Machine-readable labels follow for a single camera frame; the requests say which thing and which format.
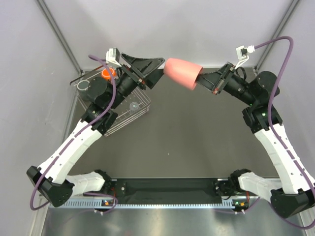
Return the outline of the pink plastic cup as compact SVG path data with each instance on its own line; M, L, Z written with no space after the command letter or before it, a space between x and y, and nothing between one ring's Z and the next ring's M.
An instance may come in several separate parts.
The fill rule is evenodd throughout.
M164 66L163 72L174 82L194 90L196 80L203 67L201 65L175 58L169 58Z

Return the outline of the small clear plastic cup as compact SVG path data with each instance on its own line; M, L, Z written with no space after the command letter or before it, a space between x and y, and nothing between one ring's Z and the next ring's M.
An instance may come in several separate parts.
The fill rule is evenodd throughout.
M137 102L131 102L129 105L129 113L134 114L140 110L140 105Z

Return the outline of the orange mug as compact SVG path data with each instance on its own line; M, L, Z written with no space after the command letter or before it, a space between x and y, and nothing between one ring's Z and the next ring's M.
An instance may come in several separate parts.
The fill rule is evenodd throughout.
M114 68L110 67L109 70L107 69L103 69L102 72L101 72L101 76L102 78L110 81L111 80L111 75L112 74L114 76L114 78L117 77L117 72Z

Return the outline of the grey mug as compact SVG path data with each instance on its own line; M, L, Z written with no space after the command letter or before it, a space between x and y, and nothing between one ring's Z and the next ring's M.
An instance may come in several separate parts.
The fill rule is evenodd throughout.
M77 84L77 91L83 101L93 102L94 89L89 80L82 80Z

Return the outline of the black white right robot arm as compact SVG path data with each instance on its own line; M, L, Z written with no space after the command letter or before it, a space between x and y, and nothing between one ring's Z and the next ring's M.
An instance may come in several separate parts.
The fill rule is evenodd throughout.
M227 63L215 72L199 74L196 81L215 95L225 91L248 105L242 111L243 119L265 148L280 178L278 182L269 181L248 169L236 170L229 177L231 192L252 192L267 200L280 217L289 218L315 206L315 180L293 150L278 111L267 110L276 79L274 73L263 71L247 82Z

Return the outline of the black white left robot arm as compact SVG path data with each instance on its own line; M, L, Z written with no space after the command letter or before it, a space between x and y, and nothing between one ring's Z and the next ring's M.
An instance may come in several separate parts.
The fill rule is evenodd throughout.
M164 58L136 58L120 54L115 48L105 59L94 55L109 72L110 79L98 76L90 81L86 91L89 106L69 137L38 167L30 166L27 176L39 192L54 207L65 204L72 196L95 192L107 195L111 191L111 178L101 170L70 176L68 173L85 151L104 136L118 117L115 109L136 89L152 89L163 76L160 66ZM110 67L118 69L115 76Z

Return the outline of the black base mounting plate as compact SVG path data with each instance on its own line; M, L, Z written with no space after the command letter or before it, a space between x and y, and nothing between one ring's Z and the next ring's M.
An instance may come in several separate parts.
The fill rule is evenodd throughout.
M219 204L226 197L245 196L225 178L118 178L100 192L129 205Z

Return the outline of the aluminium frame post right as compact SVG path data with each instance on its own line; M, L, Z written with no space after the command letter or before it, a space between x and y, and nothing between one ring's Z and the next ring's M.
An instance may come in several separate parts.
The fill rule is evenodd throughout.
M295 10L298 8L301 0L291 0L288 8L285 10L284 15L282 16L280 22L278 23L272 37L272 39L276 39L281 36L283 30L285 29L286 25L288 24L290 18L293 16ZM267 59L269 53L273 48L273 43L268 44L265 46L262 56L259 58L258 63L254 67L255 71L258 72L260 68L263 66L265 60Z

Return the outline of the aluminium frame post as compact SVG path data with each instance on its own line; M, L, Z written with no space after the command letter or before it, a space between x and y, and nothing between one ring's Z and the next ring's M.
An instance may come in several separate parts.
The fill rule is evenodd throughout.
M42 14L44 15L46 21L50 25L53 33L55 34L57 40L61 44L64 52L66 53L68 59L70 60L70 62L73 65L73 67L75 68L75 70L79 74L81 74L83 72L83 70L82 70L81 66L79 65L77 59L75 58L64 34L62 33L58 23L56 22L54 16L52 15L48 5L46 4L46 2L44 0L35 0L35 2L37 4L37 6L39 7L39 9L41 10Z
M281 36L283 30L285 29L286 25L288 24L290 18L293 16L295 10L298 8L301 0L291 0L288 8L285 10L284 15L282 16L280 22L278 23L272 37L272 39L276 39ZM254 67L255 71L258 72L260 68L263 66L265 60L267 59L269 53L273 48L273 43L268 44L265 46L262 56L259 58L258 63Z

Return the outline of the aluminium frame post left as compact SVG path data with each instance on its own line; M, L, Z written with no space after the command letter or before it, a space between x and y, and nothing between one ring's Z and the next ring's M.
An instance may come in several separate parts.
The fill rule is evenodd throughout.
M64 52L66 53L68 59L70 60L70 62L73 65L73 67L75 68L75 70L79 74L81 74L83 72L83 70L82 70L81 66L79 65L77 59L75 58L64 34L62 33L58 23L56 22L54 16L52 15L48 5L46 4L46 2L44 0L35 0L35 2L37 4L37 6L39 7L39 9L41 10L42 14L44 15L46 21L50 25L53 33L55 34L57 40L61 44Z

